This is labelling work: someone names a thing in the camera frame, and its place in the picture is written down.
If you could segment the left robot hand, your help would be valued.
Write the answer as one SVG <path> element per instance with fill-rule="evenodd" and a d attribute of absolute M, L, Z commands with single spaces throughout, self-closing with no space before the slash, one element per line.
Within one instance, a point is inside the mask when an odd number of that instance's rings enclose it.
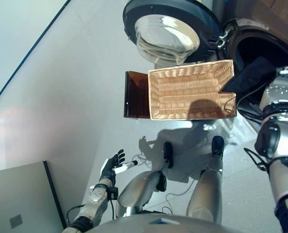
<path fill-rule="evenodd" d="M 112 185 L 116 182 L 116 175 L 123 173 L 138 165 L 137 160 L 125 163 L 124 149 L 120 149 L 111 158 L 106 159 L 101 167 L 100 180 L 109 179 Z"/>

